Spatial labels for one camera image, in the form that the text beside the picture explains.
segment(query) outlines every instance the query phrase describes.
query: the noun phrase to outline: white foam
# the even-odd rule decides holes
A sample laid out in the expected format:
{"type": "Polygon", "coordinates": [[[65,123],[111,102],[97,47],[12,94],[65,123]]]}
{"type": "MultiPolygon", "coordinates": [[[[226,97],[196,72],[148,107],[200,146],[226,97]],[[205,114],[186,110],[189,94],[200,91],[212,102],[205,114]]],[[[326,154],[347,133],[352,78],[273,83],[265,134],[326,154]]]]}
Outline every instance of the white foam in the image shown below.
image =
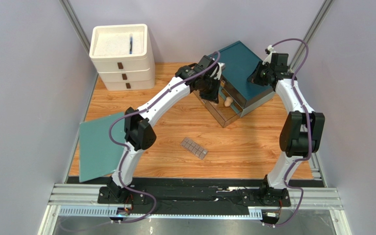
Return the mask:
{"type": "Polygon", "coordinates": [[[130,54],[130,34],[133,34],[132,54],[143,53],[143,32],[101,33],[96,42],[95,56],[130,54]]]}

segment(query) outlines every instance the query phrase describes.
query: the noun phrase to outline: white stacking drawer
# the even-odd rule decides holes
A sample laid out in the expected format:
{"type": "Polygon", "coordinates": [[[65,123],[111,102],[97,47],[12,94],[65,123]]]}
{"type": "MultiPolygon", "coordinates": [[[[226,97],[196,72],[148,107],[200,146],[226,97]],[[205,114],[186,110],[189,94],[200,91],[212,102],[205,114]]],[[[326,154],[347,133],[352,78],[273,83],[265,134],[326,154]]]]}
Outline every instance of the white stacking drawer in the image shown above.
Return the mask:
{"type": "Polygon", "coordinates": [[[155,86],[155,80],[151,79],[139,82],[104,82],[104,85],[109,91],[144,90],[153,88],[155,86]]]}
{"type": "Polygon", "coordinates": [[[152,80],[155,77],[155,68],[131,72],[100,72],[101,80],[105,82],[138,82],[152,80]]]}
{"type": "Polygon", "coordinates": [[[153,59],[152,48],[148,46],[149,53],[143,58],[131,59],[128,57],[112,58],[112,59],[93,59],[93,64],[98,72],[123,72],[123,71],[139,71],[146,70],[152,66],[155,66],[155,60],[153,59]]]}
{"type": "Polygon", "coordinates": [[[95,27],[90,58],[110,91],[155,85],[155,60],[145,24],[95,27]]]}

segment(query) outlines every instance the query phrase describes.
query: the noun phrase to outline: green cutting board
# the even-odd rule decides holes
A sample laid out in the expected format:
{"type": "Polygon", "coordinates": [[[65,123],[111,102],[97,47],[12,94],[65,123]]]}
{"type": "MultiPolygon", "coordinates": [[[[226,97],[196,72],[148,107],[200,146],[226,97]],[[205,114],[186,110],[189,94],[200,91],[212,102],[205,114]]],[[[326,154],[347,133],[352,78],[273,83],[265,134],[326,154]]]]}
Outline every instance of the green cutting board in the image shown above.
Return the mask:
{"type": "MultiPolygon", "coordinates": [[[[111,142],[108,130],[123,115],[121,112],[79,125],[79,182],[111,174],[117,168],[124,147],[111,142]]],[[[125,142],[124,120],[114,126],[112,136],[125,142]]]]}

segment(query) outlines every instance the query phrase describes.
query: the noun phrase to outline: light gray wall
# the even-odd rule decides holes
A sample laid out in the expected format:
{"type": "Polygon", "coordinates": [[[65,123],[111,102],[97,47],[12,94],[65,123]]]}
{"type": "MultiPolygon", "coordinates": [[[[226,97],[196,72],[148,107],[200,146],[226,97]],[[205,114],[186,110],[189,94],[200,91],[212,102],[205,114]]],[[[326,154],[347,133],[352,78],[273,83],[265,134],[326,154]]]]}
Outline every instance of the light gray wall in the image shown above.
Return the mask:
{"type": "Polygon", "coordinates": [[[57,0],[0,0],[0,234],[36,234],[95,73],[57,0]]]}
{"type": "MultiPolygon", "coordinates": [[[[323,0],[70,0],[87,37],[99,25],[150,29],[156,62],[195,62],[241,40],[259,57],[285,38],[303,38],[323,0]]],[[[277,49],[290,54],[299,43],[277,49]]]]}
{"type": "Polygon", "coordinates": [[[355,235],[376,234],[376,1],[335,1],[298,74],[326,116],[320,155],[355,235]]]}

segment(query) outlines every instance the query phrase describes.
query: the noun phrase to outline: wooden floor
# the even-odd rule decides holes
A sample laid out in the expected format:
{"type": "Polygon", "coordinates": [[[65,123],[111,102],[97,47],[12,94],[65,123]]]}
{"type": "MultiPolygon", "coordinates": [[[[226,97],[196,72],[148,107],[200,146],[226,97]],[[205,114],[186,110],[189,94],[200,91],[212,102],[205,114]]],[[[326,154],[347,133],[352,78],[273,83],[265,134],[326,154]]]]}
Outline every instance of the wooden floor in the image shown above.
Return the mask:
{"type": "MultiPolygon", "coordinates": [[[[137,108],[157,94],[186,63],[156,64],[156,85],[142,91],[109,92],[98,79],[86,121],[137,108]]],[[[222,128],[190,94],[176,103],[154,127],[157,140],[141,157],[137,177],[263,178],[274,167],[279,154],[279,135],[286,111],[279,96],[222,128]],[[204,160],[184,150],[180,143],[189,137],[209,152],[204,160]]],[[[70,175],[79,174],[79,146],[70,175]]],[[[308,163],[302,163],[293,178],[312,179],[308,163]]]]}

